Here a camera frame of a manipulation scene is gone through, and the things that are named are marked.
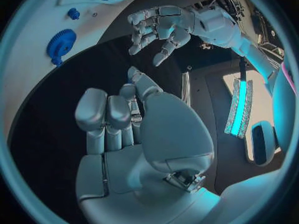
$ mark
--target glowing blue light strip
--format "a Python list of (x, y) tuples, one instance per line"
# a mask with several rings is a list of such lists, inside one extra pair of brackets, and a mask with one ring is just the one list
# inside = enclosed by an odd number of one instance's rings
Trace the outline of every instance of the glowing blue light strip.
[(247, 91), (247, 83), (246, 81), (241, 81), (240, 89), (239, 89), (239, 102), (238, 102), (237, 112), (231, 130), (231, 133), (235, 136), (237, 136), (239, 133), (239, 129), (243, 118), (243, 112), (244, 112), (244, 107), (246, 102), (246, 91)]

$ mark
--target pink object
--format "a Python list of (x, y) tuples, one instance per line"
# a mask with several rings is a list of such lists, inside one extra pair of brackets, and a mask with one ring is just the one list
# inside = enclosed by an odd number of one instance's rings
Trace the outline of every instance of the pink object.
[(287, 69), (286, 69), (286, 66), (285, 66), (285, 63), (284, 63), (284, 62), (282, 62), (281, 67), (282, 67), (283, 73), (284, 73), (284, 75), (285, 75), (285, 77), (286, 77), (288, 83), (290, 84), (292, 90), (294, 91), (295, 95), (297, 96), (297, 91), (296, 91), (294, 82), (292, 81), (291, 77), (289, 76), (289, 73), (288, 73), (288, 71), (287, 71)]

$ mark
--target blue light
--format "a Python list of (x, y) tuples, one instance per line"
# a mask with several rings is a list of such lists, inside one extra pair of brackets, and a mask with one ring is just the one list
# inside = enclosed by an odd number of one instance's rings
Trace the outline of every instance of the blue light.
[(239, 129), (243, 118), (243, 112), (244, 112), (244, 107), (246, 102), (246, 91), (247, 91), (247, 83), (246, 81), (241, 81), (240, 89), (239, 89), (239, 102), (238, 102), (237, 112), (231, 130), (231, 133), (235, 136), (237, 136), (239, 133)]

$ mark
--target robotic arm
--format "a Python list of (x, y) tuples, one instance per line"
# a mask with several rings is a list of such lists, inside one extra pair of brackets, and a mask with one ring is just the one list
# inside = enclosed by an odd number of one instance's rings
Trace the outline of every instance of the robotic arm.
[(222, 8), (216, 5), (201, 10), (161, 6), (129, 15), (132, 24), (133, 46), (129, 49), (135, 55), (156, 39), (166, 39), (161, 52), (153, 59), (159, 66), (176, 49), (190, 40), (190, 35), (199, 36), (203, 41), (231, 48), (248, 61), (263, 76), (267, 89), (272, 93), (276, 70), (257, 46), (240, 30), (238, 23)]

